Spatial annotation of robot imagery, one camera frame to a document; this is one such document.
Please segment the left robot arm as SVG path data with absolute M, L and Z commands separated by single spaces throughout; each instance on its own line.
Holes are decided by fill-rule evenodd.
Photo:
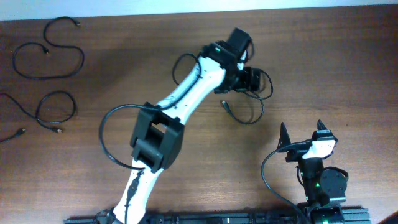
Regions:
M 123 196 L 109 214 L 110 223 L 139 223 L 160 174 L 176 160 L 185 125 L 210 93 L 258 90 L 259 78 L 244 64 L 252 38 L 235 28 L 228 40 L 204 46 L 195 65 L 173 92 L 156 105 L 140 107 L 131 138 L 131 175 Z

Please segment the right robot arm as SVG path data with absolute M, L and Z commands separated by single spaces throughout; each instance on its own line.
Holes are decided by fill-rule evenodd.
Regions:
M 341 204 L 346 201 L 348 173 L 323 164 L 337 143 L 336 136 L 320 120 L 310 139 L 295 143 L 290 141 L 285 124 L 280 126 L 277 149 L 286 153 L 286 162 L 298 164 L 298 176 L 307 200 L 299 207 L 311 223 L 345 222 Z

